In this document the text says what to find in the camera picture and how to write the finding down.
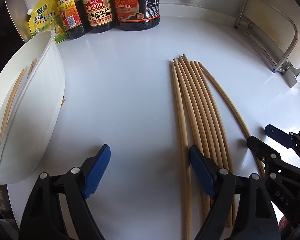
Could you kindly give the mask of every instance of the yellow seasoning packet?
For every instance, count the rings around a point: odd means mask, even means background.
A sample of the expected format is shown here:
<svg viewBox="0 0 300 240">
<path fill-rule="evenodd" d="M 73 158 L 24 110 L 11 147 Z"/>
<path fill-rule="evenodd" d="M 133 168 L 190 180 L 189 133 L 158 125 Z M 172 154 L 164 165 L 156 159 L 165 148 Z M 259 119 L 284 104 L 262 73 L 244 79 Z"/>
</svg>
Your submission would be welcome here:
<svg viewBox="0 0 300 240">
<path fill-rule="evenodd" d="M 64 41 L 68 37 L 55 0 L 40 0 L 36 4 L 31 12 L 29 27 L 32 36 L 52 30 L 56 43 Z"/>
</svg>

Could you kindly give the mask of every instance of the white plastic basket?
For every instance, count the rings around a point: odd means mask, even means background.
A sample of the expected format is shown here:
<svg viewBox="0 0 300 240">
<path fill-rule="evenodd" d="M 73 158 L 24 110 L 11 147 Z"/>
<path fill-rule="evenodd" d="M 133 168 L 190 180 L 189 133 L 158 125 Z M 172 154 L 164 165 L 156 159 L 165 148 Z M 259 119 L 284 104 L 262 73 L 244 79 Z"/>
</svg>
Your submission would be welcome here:
<svg viewBox="0 0 300 240">
<path fill-rule="evenodd" d="M 11 109 L 0 143 L 0 184 L 30 176 L 51 138 L 65 88 L 65 73 L 53 33 L 46 31 L 28 41 L 0 73 L 0 132 L 7 98 L 22 69 L 33 68 Z"/>
</svg>

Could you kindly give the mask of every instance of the white countertop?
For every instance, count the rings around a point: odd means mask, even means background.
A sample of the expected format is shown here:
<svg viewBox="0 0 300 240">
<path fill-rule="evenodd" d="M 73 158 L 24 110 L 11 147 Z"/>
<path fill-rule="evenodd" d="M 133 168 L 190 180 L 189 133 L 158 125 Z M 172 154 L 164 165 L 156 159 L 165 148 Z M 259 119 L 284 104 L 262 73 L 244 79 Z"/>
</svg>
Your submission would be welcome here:
<svg viewBox="0 0 300 240">
<path fill-rule="evenodd" d="M 151 30 L 89 33 L 58 48 L 66 72 L 66 101 L 36 172 L 8 185 L 18 224 L 41 172 L 66 173 L 106 143 L 111 160 L 87 200 L 105 239 L 181 239 L 181 153 L 169 62 L 182 54 L 202 62 L 214 75 L 253 135 L 300 167 L 292 150 L 262 131 L 269 123 L 285 132 L 300 130 L 300 90 L 273 74 L 231 26 L 162 17 Z M 225 103 L 213 92 L 235 174 L 249 176 L 257 171 L 252 154 Z M 193 192 L 195 236 L 201 222 L 197 188 Z"/>
</svg>

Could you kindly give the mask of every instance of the vinegar bottle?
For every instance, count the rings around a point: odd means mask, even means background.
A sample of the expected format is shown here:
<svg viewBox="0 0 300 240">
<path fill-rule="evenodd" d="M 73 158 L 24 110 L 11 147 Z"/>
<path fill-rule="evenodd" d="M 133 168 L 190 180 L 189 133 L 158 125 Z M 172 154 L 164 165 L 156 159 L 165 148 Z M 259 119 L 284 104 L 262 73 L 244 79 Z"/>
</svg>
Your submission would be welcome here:
<svg viewBox="0 0 300 240">
<path fill-rule="evenodd" d="M 116 26 L 113 0 L 83 0 L 94 33 L 102 33 Z"/>
<path fill-rule="evenodd" d="M 90 30 L 82 0 L 55 1 L 69 38 L 79 38 Z"/>
</svg>

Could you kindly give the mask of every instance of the dark blue gripper pad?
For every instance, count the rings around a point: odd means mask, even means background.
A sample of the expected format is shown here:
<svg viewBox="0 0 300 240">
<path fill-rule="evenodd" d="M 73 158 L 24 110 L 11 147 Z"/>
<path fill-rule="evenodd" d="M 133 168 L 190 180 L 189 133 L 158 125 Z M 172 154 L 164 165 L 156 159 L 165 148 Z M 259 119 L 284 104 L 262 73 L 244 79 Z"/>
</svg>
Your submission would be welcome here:
<svg viewBox="0 0 300 240">
<path fill-rule="evenodd" d="M 98 158 L 93 167 L 86 176 L 85 187 L 82 192 L 85 199 L 89 198 L 91 194 L 96 192 L 99 182 L 110 161 L 110 156 L 110 147 L 108 145 L 104 145 L 102 151 L 98 153 Z"/>
<path fill-rule="evenodd" d="M 199 150 L 193 146 L 190 147 L 189 159 L 192 168 L 194 169 L 194 173 L 196 174 L 204 193 L 214 199 L 216 195 L 216 192 L 213 189 L 214 177 L 204 164 L 202 158 L 204 157 Z"/>
<path fill-rule="evenodd" d="M 270 137 L 271 139 L 275 140 L 276 142 L 280 143 L 282 146 L 286 147 L 287 149 L 293 148 L 293 140 L 290 135 L 281 131 L 280 129 L 274 127 L 271 124 L 268 124 L 265 128 L 266 136 Z"/>
</svg>

